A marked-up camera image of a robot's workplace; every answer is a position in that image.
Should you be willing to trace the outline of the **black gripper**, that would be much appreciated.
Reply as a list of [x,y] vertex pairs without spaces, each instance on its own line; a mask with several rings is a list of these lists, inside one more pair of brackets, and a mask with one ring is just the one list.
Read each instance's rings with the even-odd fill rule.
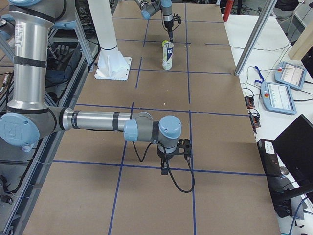
[[179,155],[177,147],[166,148],[161,143],[157,145],[157,154],[161,158],[161,174],[169,174],[169,165],[166,160],[172,159],[174,156]]
[[166,29],[166,31],[168,32],[168,35],[169,35],[169,39],[170,39],[170,42],[173,41],[174,37],[173,37],[173,21],[164,21],[164,27]]

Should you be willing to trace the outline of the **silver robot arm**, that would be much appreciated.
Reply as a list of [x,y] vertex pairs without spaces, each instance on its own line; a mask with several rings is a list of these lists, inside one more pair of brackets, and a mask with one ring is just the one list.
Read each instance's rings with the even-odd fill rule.
[[146,0],[135,0],[141,10],[141,15],[148,20],[158,11],[162,12],[165,30],[168,32],[170,42],[173,41],[174,15],[171,0],[154,0],[148,3]]
[[84,112],[45,104],[48,32],[58,23],[76,25],[75,2],[12,0],[9,11],[15,20],[14,93],[0,119],[1,138],[24,147],[61,130],[118,131],[127,141],[157,145],[161,173],[169,174],[169,160],[179,154],[181,144],[177,117],[154,121],[146,112]]

